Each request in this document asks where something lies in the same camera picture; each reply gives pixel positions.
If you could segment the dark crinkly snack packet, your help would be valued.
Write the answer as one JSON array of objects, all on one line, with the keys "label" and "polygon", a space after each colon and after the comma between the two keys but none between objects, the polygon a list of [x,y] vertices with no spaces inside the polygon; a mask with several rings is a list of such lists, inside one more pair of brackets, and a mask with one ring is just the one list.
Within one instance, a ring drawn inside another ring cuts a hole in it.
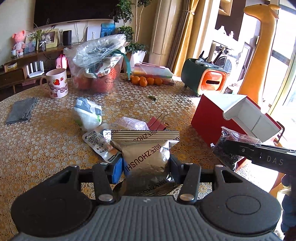
[{"label": "dark crinkly snack packet", "polygon": [[224,166],[235,171],[237,163],[244,158],[243,156],[238,155],[240,143],[262,144],[262,141],[258,138],[241,134],[223,126],[220,138],[215,144],[211,143],[210,147],[213,154]]}]

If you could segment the black television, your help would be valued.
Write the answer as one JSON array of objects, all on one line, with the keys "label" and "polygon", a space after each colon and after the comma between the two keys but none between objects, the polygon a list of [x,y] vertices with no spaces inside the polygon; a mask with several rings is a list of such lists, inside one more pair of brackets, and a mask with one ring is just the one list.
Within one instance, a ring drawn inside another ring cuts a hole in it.
[{"label": "black television", "polygon": [[116,0],[35,1],[34,24],[38,27],[80,20],[111,19]]}]

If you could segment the white chicken snack packet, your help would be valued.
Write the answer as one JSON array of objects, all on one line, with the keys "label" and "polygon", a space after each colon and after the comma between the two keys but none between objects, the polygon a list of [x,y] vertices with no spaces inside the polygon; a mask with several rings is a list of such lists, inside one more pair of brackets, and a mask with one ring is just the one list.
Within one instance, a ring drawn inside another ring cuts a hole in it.
[{"label": "white chicken snack packet", "polygon": [[112,147],[109,142],[103,136],[103,131],[108,130],[109,125],[103,123],[96,127],[94,130],[90,132],[86,132],[82,139],[89,147],[95,151],[95,153],[99,154],[100,157],[104,160],[104,162],[112,163],[115,158],[118,156],[118,150]]}]

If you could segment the red binder clip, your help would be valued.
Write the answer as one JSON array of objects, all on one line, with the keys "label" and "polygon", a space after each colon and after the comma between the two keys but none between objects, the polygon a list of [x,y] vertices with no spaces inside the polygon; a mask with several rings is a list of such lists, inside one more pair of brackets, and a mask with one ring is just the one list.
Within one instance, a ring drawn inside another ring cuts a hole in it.
[{"label": "red binder clip", "polygon": [[157,118],[152,117],[151,120],[147,122],[147,127],[152,131],[164,131],[167,128],[170,128],[170,124],[164,121],[165,117],[168,115],[169,112],[163,110]]}]

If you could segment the pink plush toy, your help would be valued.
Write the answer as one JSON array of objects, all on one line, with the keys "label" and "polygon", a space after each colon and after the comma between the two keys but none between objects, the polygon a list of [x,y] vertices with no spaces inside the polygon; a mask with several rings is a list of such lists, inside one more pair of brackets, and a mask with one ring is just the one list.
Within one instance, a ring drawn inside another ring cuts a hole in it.
[{"label": "pink plush toy", "polygon": [[15,41],[13,46],[13,50],[16,51],[17,56],[23,55],[23,50],[25,48],[25,40],[26,40],[26,32],[25,30],[21,30],[12,35],[12,39]]}]

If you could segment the wooden tv cabinet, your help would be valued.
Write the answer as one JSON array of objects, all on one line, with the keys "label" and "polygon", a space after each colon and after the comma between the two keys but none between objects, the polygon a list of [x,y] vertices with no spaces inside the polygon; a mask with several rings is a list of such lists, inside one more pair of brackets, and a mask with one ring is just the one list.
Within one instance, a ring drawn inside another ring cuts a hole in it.
[{"label": "wooden tv cabinet", "polygon": [[23,56],[11,59],[4,64],[4,71],[1,72],[1,89],[7,87],[13,87],[14,93],[15,85],[21,84],[31,80],[38,80],[41,76],[35,78],[28,78],[26,65],[32,62],[43,61],[44,63],[44,74],[50,70],[56,68],[56,59],[63,54],[65,48],[73,48],[70,46],[58,46],[55,48],[49,48],[46,51],[35,51],[32,53],[24,54]]}]

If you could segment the white washing machine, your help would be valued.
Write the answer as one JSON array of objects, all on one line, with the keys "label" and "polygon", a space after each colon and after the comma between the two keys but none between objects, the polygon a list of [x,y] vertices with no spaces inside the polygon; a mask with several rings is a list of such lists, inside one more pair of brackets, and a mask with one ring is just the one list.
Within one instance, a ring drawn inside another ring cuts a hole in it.
[{"label": "white washing machine", "polygon": [[230,82],[236,82],[239,77],[239,58],[241,53],[238,50],[213,41],[209,51],[208,61],[220,66],[229,75]]}]

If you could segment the photo frame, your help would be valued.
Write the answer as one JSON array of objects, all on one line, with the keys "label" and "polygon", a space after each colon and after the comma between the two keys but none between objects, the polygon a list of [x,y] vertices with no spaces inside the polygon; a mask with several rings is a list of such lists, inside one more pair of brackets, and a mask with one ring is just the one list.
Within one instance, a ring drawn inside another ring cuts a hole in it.
[{"label": "photo frame", "polygon": [[39,30],[38,49],[55,48],[58,45],[59,29]]}]

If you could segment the yellow giraffe figure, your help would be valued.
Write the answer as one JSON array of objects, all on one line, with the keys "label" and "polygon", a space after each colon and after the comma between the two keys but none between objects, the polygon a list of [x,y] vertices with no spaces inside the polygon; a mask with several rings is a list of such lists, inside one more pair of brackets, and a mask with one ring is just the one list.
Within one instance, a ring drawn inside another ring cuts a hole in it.
[{"label": "yellow giraffe figure", "polygon": [[276,4],[255,4],[244,8],[244,13],[260,21],[259,40],[250,62],[245,78],[238,91],[239,94],[248,96],[258,105],[262,102],[264,82],[270,60],[273,39],[278,20]]}]

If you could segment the silver foil snack pouch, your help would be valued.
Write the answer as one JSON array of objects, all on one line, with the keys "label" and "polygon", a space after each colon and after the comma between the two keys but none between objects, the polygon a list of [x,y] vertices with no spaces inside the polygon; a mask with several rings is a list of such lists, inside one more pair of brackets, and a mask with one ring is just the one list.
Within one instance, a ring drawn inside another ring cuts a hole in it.
[{"label": "silver foil snack pouch", "polygon": [[179,131],[104,130],[103,136],[123,156],[119,196],[163,196],[177,187],[169,159]]}]

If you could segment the clear plastic bag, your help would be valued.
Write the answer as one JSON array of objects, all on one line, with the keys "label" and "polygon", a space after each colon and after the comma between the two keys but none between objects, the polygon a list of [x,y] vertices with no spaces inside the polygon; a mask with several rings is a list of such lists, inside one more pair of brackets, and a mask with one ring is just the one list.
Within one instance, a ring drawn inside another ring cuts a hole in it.
[{"label": "clear plastic bag", "polygon": [[123,47],[125,42],[125,34],[109,35],[86,41],[71,49],[65,48],[63,52],[69,63],[85,68],[109,57]]}]

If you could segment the blue picture card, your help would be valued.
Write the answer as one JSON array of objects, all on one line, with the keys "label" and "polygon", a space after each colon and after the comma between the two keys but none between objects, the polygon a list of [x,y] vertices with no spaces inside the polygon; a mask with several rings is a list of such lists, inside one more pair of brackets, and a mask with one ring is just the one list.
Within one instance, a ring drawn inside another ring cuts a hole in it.
[{"label": "blue picture card", "polygon": [[100,37],[106,37],[115,33],[115,23],[102,23]]}]

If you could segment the orange mandarin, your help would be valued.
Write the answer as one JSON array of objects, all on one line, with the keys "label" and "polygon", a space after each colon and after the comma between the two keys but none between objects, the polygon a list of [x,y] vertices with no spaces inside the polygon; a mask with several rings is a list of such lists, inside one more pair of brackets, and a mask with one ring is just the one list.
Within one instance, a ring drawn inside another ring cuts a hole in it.
[{"label": "orange mandarin", "polygon": [[133,77],[131,78],[131,81],[132,81],[132,84],[133,84],[133,85],[139,85],[140,77],[138,77],[138,76],[133,76]]},{"label": "orange mandarin", "polygon": [[154,85],[154,78],[152,78],[152,77],[148,77],[148,78],[147,78],[147,83],[148,83],[149,85]]},{"label": "orange mandarin", "polygon": [[160,86],[163,84],[163,80],[161,78],[155,78],[154,83],[155,83],[155,85]]},{"label": "orange mandarin", "polygon": [[140,79],[140,81],[139,81],[139,85],[140,85],[141,87],[146,87],[146,86],[148,85],[148,82],[147,82],[146,79]]}]

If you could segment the white blue tissue pack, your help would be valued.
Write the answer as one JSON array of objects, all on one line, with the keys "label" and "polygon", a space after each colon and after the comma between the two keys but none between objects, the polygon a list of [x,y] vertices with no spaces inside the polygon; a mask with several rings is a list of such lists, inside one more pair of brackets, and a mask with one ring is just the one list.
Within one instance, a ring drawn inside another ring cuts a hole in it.
[{"label": "white blue tissue pack", "polygon": [[102,108],[87,98],[78,97],[72,109],[72,116],[81,130],[89,132],[101,125]]}]

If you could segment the yellow curtain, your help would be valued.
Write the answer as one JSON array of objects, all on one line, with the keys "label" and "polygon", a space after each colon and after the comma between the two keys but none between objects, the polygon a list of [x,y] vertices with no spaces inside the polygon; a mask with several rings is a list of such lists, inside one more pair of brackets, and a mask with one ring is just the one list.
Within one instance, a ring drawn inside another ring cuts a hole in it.
[{"label": "yellow curtain", "polygon": [[194,15],[198,3],[199,0],[183,1],[181,17],[178,22],[177,31],[168,60],[168,68],[177,77],[181,76],[182,68],[186,60]]}]

